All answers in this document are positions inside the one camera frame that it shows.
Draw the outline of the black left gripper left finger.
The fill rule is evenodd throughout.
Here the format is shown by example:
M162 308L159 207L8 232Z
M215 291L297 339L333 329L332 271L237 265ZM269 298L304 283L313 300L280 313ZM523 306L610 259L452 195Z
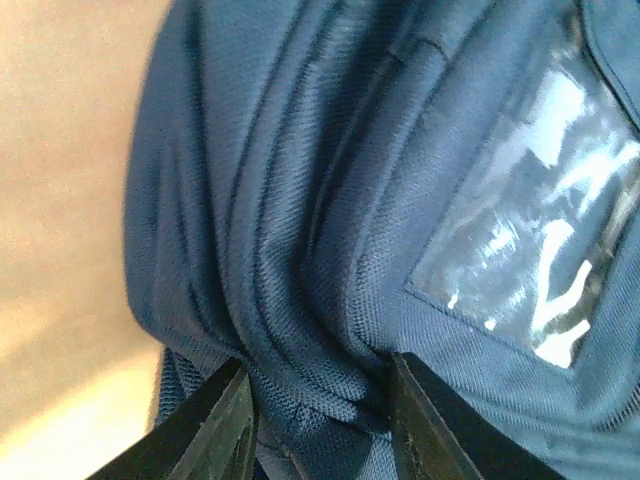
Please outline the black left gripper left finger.
M251 480L257 421L248 372L229 360L164 423L90 477Z

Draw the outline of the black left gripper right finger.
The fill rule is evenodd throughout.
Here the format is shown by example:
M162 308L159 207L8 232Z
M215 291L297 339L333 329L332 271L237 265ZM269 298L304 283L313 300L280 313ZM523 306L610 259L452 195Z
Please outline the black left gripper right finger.
M487 422L416 355L395 353L390 430L400 479L560 479Z

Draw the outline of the navy blue student backpack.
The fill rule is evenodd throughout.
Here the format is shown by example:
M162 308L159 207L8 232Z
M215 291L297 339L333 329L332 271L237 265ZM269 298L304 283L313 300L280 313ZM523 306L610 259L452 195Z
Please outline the navy blue student backpack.
M124 214L167 415L243 362L268 479L393 479L411 353L567 479L639 475L639 5L176 1Z

